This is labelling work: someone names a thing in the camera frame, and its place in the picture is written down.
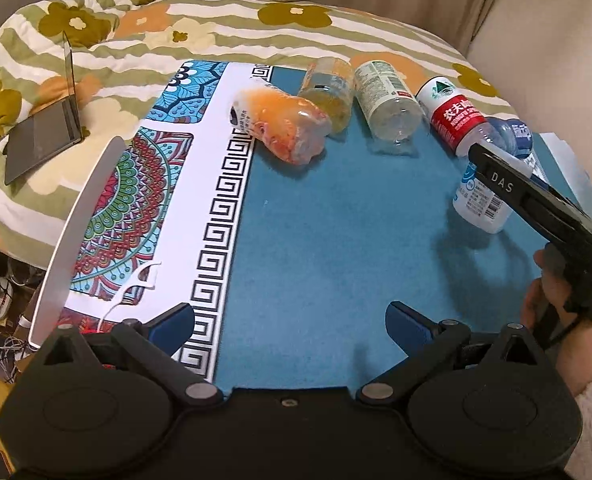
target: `mandala pattern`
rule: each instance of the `mandala pattern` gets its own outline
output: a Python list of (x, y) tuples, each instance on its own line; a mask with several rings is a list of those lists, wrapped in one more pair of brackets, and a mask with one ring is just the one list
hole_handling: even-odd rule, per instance
[(147, 118), (167, 123), (198, 123), (205, 115), (226, 66), (226, 62), (214, 61), (183, 63)]
[[(96, 205), (71, 290), (109, 301), (132, 271), (154, 256), (173, 189), (193, 136), (140, 128)], [(137, 304), (143, 289), (123, 303)]]

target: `yellow liquid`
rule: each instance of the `yellow liquid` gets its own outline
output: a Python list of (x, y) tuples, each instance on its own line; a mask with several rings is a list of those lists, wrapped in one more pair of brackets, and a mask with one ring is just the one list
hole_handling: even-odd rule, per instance
[(351, 118), (351, 104), (328, 91), (309, 88), (298, 93), (300, 97), (313, 102), (318, 108), (324, 111), (332, 121), (332, 133), (338, 134), (343, 131)]

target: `blue mat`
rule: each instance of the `blue mat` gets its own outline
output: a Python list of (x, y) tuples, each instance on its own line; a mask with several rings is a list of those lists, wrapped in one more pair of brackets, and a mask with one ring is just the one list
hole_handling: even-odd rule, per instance
[[(296, 93), (303, 74), (277, 68), (271, 81)], [(385, 331), (392, 300), (474, 330), (518, 319), (544, 238), (516, 214), (497, 235), (461, 219), (451, 199), (462, 161), (427, 125), (417, 158), (374, 155), (368, 137), (356, 104), (345, 141), (327, 140), (307, 168), (256, 143), (215, 378), (225, 391), (357, 388), (405, 357)], [(572, 196), (535, 143), (553, 186)]]

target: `striped blanket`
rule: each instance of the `striped blanket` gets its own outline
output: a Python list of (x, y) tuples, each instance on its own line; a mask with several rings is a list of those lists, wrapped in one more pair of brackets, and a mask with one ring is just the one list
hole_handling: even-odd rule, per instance
[[(74, 50), (84, 140), (5, 186), (8, 131), (67, 92), (63, 32)], [(440, 38), (364, 12), (262, 0), (38, 2), (0, 29), (0, 251), (47, 266), (100, 150), (110, 137), (134, 136), (185, 60), (304, 69), (323, 56), (354, 66), (385, 59), (414, 92), (444, 75), (483, 113), (515, 117), (495, 88)]]

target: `plastic bottle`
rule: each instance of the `plastic bottle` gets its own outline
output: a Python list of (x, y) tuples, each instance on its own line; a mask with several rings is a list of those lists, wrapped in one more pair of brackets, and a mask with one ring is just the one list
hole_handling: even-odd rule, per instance
[(417, 97), (431, 126), (456, 156), (467, 156), (471, 145), (479, 140), (489, 141), (497, 134), (482, 113), (446, 77), (429, 79)]
[[(497, 132), (492, 134), (489, 139), (480, 141), (480, 144), (501, 157), (527, 178), (531, 177), (533, 168), (523, 160), (509, 155), (503, 148), (506, 145)], [(505, 189), (511, 192), (511, 186), (512, 184), (507, 184)], [(498, 195), (476, 178), (476, 165), (472, 162), (469, 162), (464, 170), (462, 181), (453, 199), (453, 206), (462, 218), (490, 234), (502, 231), (512, 211), (511, 207), (503, 202)]]
[(533, 150), (533, 134), (520, 119), (499, 119), (487, 117), (489, 123), (498, 131), (507, 144), (507, 153), (516, 158), (527, 158)]
[(337, 134), (349, 124), (353, 86), (349, 63), (336, 57), (322, 57), (307, 69), (298, 95), (324, 111), (332, 121), (332, 133)]
[(230, 122), (290, 164), (308, 164), (319, 155), (332, 129), (327, 114), (311, 101), (254, 77), (234, 97)]
[(356, 69), (356, 94), (377, 152), (413, 152), (411, 136), (423, 110), (396, 69), (386, 61), (367, 61)]

